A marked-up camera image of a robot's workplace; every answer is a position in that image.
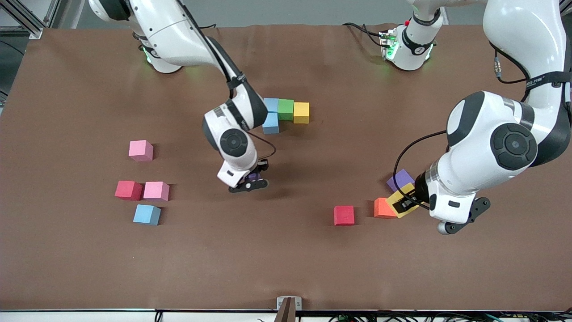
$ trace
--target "foam cube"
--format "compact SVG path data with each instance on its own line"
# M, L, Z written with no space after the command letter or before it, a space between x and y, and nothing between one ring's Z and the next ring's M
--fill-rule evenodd
M169 201L169 185L163 181L145 182L143 198L149 201Z
M294 103L294 124L310 123L310 103Z
M334 226L352 226L354 224L353 206L335 206L333 208Z
M397 184L399 186L400 189L403 189L403 187L407 184L415 184L415 180L413 180L413 178L409 175L409 173L407 173L407 171L405 171L405 169L402 169L401 171L397 172L395 174L395 179L397 180ZM390 187L391 191L396 192L397 191L397 187L395 187L395 184L393 182L393 176L387 181L387 185Z
M268 113L278 113L278 99L264 99Z
M401 190L403 191L403 193L409 193L410 191L413 191L413 189L415 189L415 187L413 186L412 183L407 183L405 186L403 186L403 188L401 188ZM404 213L398 213L395 208L393 207L393 204L400 201L401 199L403 199L403 195L397 191L396 193L392 194L389 198L386 199L386 203L387 205L391 208L391 211L394 212L394 214L397 216L397 218L402 218L403 216L411 213L412 211L414 211L415 209L419 208L419 206L413 206L411 207L409 210L405 211Z
M143 186L135 181L119 181L115 190L115 197L129 201L141 200Z
M393 209L387 204L385 198L378 198L374 202L374 217L394 219L397 218L397 215L395 214Z
M153 146L147 140L129 142L129 156L137 161L153 160Z
M280 127L278 126L278 113L268 113L266 121L262 124L264 134L278 134Z
M278 100L278 119L294 121L294 100Z
M133 222L157 226L159 224L159 216L161 216L160 208L149 205L137 205Z

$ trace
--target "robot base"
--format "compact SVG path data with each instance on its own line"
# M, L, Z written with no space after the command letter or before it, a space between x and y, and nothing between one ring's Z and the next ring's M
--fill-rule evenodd
M429 59L433 44L425 50L420 48L422 52L413 54L411 49L403 43L404 25L400 25L395 29L388 30L386 33L380 33L379 39L382 45L388 45L389 48L382 47L383 60L391 61L397 68L406 71L419 69L423 63Z

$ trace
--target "brown mat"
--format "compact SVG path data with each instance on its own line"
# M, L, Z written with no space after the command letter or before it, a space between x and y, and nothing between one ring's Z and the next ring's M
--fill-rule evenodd
M520 99L522 84L494 78L479 26L444 27L410 73L346 27L208 32L262 96L311 103L309 125L269 136L270 187L232 195L216 178L222 160L200 127L227 94L215 68L163 75L128 30L46 30L0 117L2 309L260 309L284 294L305 309L570 306L570 150L481 192L492 208L457 235L439 235L422 210L372 217L399 152L444 129L459 100ZM128 158L138 139L156 160ZM445 145L419 144L403 167L417 176ZM160 226L132 222L137 202L113 196L118 180L172 185L172 201L155 203ZM356 206L357 225L333 227L336 205Z

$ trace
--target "black cable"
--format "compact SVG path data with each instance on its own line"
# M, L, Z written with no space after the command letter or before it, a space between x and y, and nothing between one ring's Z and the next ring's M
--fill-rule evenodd
M161 322L163 319L163 311L157 311L155 313L155 322Z
M510 57L509 55L507 55L505 52L503 52L502 50L498 49L495 45L492 44L492 42L488 42L491 47L496 51L499 52L501 55L505 56L510 62L512 62L514 65L516 65L518 67L518 69L521 70L522 74L525 76L526 79L530 79L530 75L529 73L526 71L526 69L524 68L524 66L521 65L520 62L517 62L516 60L514 60L514 58ZM525 91L525 94L522 96L521 102L524 102L528 96L529 96L530 91Z
M371 32L371 31L367 30L367 27L366 27L365 24L363 24L363 25L360 27L360 26L356 25L356 24L353 23L353 22L346 22L346 23L344 23L342 26L350 26L350 27L354 27L354 28L359 29L362 33L365 33L365 34L367 35L367 37L369 37L369 38L371 39L371 41L372 41L374 44L376 44L377 46L380 46L380 47L383 47L383 48L389 48L389 47L390 47L390 46L388 46L388 45L382 45L382 44L378 43L377 41L375 41L375 39L374 39L372 36L379 37L379 34L376 34L376 33L373 33L373 32Z
M496 50L495 50L495 58L498 58L498 52ZM500 76L497 77L496 79L498 79L499 82L501 82L503 84L516 84L516 83L522 83L522 82L527 80L526 78L522 78L522 79L514 80L514 81L506 81L506 80L503 80Z
M413 141L411 144L409 144L409 145L403 150L403 152L401 152L401 154L400 154L400 155L398 156L398 158L397 158L397 161L395 161L395 167L394 167L394 173L393 173L393 180L394 180L395 187L397 187L397 190L399 191L399 193L401 193L401 194L405 197L405 199L407 199L407 200L409 200L410 202L412 202L412 203L414 203L414 204L416 204L416 205L418 205L418 206L420 206L420 207L422 207L422 208L425 208L425 209L427 209L427 210L429 210L429 207L427 207L426 205L424 205L424 204L422 204L422 203L420 203L420 202L418 202L418 201L416 201L416 200L413 200L413 198L409 197L409 195L407 195L406 193L404 193L404 192L401 190L401 188L400 188L399 185L397 184L397 179L395 179L395 175L397 174L397 167L399 167L399 161L401 160L401 158L402 158L402 156L405 154L405 152L407 152L407 150L409 150L412 146L416 145L417 143L419 143L419 142L421 142L421 141L423 141L423 140L426 140L426 139L429 139L429 138L432 138L432 137L434 137L434 136L438 136L438 135L441 135L441 134L445 134L445 133L447 133L447 131L439 131L439 132L435 132L435 133L433 133L433 134L426 135L426 136L424 136L424 137L422 137L422 138L420 138L420 139L417 139L417 140Z
M254 133L250 133L250 132L247 132L247 133L250 134L250 135L252 135L252 136L254 136L255 138L261 140L262 142L264 142L264 143L266 143L266 144L268 144L269 146L272 147L272 150L273 150L272 153L270 153L269 155L267 155L267 156L265 156L265 157L263 157L263 158L260 158L261 160L262 160L262 159L270 158L271 156L273 156L273 155L276 153L276 146L275 146L274 144L272 144L272 142L267 141L267 140L265 140L265 139L259 137L258 135L254 134Z
M22 53L22 51L19 50L18 48L14 47L14 46L12 46L12 45L10 45L10 44L8 44L8 43L5 42L4 40L0 40L0 42L3 43L3 44L5 44L5 45L7 45L7 46L9 46L9 47L12 47L12 49L14 49L14 50L17 51L18 53L20 53L22 56L24 56L24 53Z
M570 315L570 314L572 314L572 308L569 308L565 311L562 311L562 312L556 314L556 316L563 316L563 315Z
M358 26L358 25L356 25L356 24L355 24L355 23L353 23L353 22L346 22L346 23L344 23L342 26L350 26L350 27L354 27L354 28L357 28L357 29L359 29L359 30L360 30L362 33L368 33L368 34L370 34L370 35L372 35L372 36L377 36L377 37L379 37L379 34L376 34L376 33L373 33L373 32L369 32L369 31L366 31L365 29L362 29L362 27L361 27L361 26Z
M382 44L379 44L377 41L375 41L375 39L373 37L371 37L370 31L367 30L367 27L365 24L363 24L363 29L366 31L367 37L369 37L374 44L376 44L377 46L383 47L383 48L390 48L389 45L382 45Z

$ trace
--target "metal bracket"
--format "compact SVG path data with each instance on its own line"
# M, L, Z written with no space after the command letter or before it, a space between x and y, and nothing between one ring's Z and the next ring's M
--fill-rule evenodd
M295 322L296 321L296 310L297 303L302 307L302 299L295 296L281 296L276 301L280 302L280 309L274 318L274 322Z
M302 310L302 298L300 296L293 296L293 295L277 297L276 298L276 309L279 310L280 306L282 305L282 302L289 297L294 300L293 304L295 304L296 311L301 311Z
M40 28L39 33L38 34L30 34L29 39L30 40L38 40L38 39L42 38L42 34L43 34L43 28Z

